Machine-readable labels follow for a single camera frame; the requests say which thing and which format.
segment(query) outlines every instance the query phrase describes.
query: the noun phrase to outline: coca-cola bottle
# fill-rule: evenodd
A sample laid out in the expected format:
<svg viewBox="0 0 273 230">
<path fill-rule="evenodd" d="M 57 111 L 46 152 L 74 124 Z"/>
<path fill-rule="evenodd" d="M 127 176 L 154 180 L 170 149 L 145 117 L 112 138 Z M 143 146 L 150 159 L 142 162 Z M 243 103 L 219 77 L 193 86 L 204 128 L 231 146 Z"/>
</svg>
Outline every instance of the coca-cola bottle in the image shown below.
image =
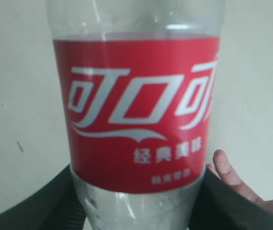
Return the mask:
<svg viewBox="0 0 273 230">
<path fill-rule="evenodd" d="M 205 170 L 224 0 L 47 0 L 94 230 L 184 230 Z"/>
</svg>

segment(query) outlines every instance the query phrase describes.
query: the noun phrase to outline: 可口可乐 logo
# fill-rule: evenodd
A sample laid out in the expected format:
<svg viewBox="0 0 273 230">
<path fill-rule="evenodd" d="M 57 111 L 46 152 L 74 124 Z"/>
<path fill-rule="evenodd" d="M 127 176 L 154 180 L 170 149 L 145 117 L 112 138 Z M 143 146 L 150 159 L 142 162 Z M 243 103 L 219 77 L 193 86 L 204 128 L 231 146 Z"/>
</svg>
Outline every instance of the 可口可乐 logo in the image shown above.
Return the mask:
<svg viewBox="0 0 273 230">
<path fill-rule="evenodd" d="M 196 113 L 195 117 L 178 128 L 181 130 L 190 130 L 196 127 L 204 118 L 205 112 L 208 110 L 210 97 L 213 91 L 215 69 L 217 61 L 200 63 L 192 67 L 191 72 L 202 72 L 212 70 L 210 76 L 203 76 L 193 78 L 188 84 L 182 99 L 179 102 L 174 116 L 182 116 Z M 119 130 L 112 130 L 106 132 L 86 132 L 82 131 L 84 128 L 93 124 L 105 105 L 105 101 L 112 93 L 112 89 L 119 81 L 119 78 L 128 77 L 130 69 L 96 69 L 96 68 L 81 68 L 73 67 L 74 74 L 82 74 L 94 78 L 95 76 L 103 76 L 103 80 L 92 100 L 87 113 L 80 121 L 73 122 L 73 129 L 82 136 L 92 138 L 109 138 L 109 137 L 122 137 L 131 138 L 137 142 L 148 138 L 159 138 L 167 140 L 165 136 L 146 128 L 141 128 L 142 125 L 157 124 L 164 116 L 169 105 L 172 103 L 176 96 L 182 82 L 184 81 L 183 74 L 164 75 L 164 76 L 146 76 L 134 77 L 125 88 L 124 93 L 114 107 L 108 123 L 121 124 L 121 125 L 138 125 L 138 128 L 125 128 Z M 151 113 L 147 117 L 125 117 L 125 114 L 133 104 L 136 97 L 141 93 L 141 89 L 145 85 L 164 84 L 166 87 L 159 96 Z M 75 80 L 72 82 L 68 108 L 76 113 L 81 113 L 84 107 L 89 103 L 89 97 L 93 91 L 94 83 L 91 81 Z M 78 89 L 82 89 L 77 103 L 74 102 L 77 96 Z"/>
</svg>

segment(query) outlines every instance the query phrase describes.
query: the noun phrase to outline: bottle bottom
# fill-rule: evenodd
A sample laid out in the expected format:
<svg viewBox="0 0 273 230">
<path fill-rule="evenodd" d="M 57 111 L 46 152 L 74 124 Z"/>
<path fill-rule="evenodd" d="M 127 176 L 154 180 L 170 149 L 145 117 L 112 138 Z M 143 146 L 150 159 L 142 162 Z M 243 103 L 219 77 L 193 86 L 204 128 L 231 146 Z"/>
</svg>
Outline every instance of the bottle bottom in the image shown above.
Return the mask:
<svg viewBox="0 0 273 230">
<path fill-rule="evenodd" d="M 181 188 L 127 194 L 88 184 L 71 168 L 77 196 L 93 230 L 186 230 L 204 172 Z"/>
</svg>

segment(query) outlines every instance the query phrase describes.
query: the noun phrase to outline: beige wall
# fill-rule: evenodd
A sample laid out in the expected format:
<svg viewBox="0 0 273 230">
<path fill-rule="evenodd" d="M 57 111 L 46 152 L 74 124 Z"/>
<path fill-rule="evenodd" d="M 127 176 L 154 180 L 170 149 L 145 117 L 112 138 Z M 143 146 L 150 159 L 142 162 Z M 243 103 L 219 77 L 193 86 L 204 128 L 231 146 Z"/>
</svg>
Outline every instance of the beige wall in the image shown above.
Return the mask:
<svg viewBox="0 0 273 230">
<path fill-rule="evenodd" d="M 273 1 L 227 0 L 208 148 L 273 198 Z M 43 0 L 0 0 L 0 212 L 69 162 Z"/>
</svg>

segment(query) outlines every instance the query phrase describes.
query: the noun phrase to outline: clear plastic bottle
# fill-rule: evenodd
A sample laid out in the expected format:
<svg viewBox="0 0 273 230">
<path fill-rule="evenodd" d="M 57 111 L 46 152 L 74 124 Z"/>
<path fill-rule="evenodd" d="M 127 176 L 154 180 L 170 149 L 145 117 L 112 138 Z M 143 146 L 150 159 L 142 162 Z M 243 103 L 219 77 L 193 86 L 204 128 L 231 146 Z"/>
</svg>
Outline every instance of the clear plastic bottle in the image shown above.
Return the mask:
<svg viewBox="0 0 273 230">
<path fill-rule="evenodd" d="M 94 230 L 187 228 L 205 168 L 224 7 L 225 0 L 47 0 L 71 172 Z M 147 102 L 155 92 L 163 93 Z M 149 104 L 151 115 L 129 109 Z"/>
</svg>

